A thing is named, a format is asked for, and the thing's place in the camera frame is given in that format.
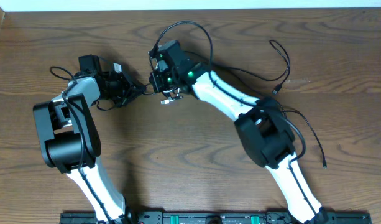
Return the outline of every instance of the cable connector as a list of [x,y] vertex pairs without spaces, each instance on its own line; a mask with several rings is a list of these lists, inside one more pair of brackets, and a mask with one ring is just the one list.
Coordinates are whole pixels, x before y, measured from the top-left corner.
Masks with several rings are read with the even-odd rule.
[[283,85],[282,84],[278,84],[272,91],[272,93],[274,95],[276,95],[281,89],[282,89]]

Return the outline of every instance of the white wall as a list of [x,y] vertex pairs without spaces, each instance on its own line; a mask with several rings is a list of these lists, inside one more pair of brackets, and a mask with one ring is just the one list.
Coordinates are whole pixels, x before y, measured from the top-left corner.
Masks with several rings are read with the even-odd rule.
[[6,12],[381,7],[381,0],[0,0]]

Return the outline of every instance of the black plug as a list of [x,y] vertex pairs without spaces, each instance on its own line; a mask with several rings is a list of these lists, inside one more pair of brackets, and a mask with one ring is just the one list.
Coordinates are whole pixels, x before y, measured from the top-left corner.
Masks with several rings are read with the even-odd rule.
[[274,95],[276,95],[281,89],[282,89],[283,85],[282,84],[278,84],[272,91],[272,93]]

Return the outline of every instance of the wooden tabletop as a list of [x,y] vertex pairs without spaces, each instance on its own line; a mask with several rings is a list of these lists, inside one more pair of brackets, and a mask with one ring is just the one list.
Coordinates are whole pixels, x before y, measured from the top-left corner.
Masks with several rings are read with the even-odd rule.
[[[327,157],[324,170],[311,131],[291,114],[306,138],[300,166],[310,189],[326,208],[369,212],[381,223],[381,9],[8,13],[0,35],[0,223],[57,223],[63,211],[92,210],[76,184],[42,160],[32,107],[67,86],[49,67],[77,72],[78,57],[95,54],[147,83],[148,50],[180,20],[208,30],[218,62],[268,78],[285,69],[269,39],[286,48],[291,75],[276,99],[308,118]],[[203,55],[209,50],[192,26],[169,31],[163,41],[170,39]],[[252,93],[227,73],[219,75]],[[277,84],[239,75],[266,93]],[[103,164],[130,206],[287,207],[269,172],[246,156],[229,118],[192,96],[170,105],[161,99],[141,96],[121,109],[91,108]]]

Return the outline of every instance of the green component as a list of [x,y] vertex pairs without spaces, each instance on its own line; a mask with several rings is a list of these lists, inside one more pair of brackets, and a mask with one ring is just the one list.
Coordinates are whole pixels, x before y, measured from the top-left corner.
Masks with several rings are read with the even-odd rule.
[[259,224],[259,217],[256,215],[251,216],[251,224]]
[[171,215],[171,224],[179,224],[179,216],[178,215]]

